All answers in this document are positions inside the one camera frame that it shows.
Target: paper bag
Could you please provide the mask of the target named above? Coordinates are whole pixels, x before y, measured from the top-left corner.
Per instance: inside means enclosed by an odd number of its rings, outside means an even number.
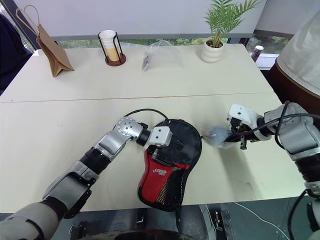
[[[34,21],[26,13],[27,7],[33,7],[35,9],[38,16],[38,24],[35,24]],[[28,17],[34,29],[32,29],[26,22],[24,22],[19,17],[19,11],[23,12]],[[56,77],[61,72],[61,70],[74,71],[73,67],[71,66],[71,63],[69,62],[65,50],[63,50],[58,44],[56,44],[54,40],[48,35],[46,30],[41,26],[39,21],[39,13],[35,6],[27,5],[24,7],[23,10],[18,8],[16,10],[15,15],[20,19],[20,21],[24,25],[26,25],[36,35],[36,42],[40,45],[41,49],[43,50],[44,54],[49,60],[51,73],[53,77]]]

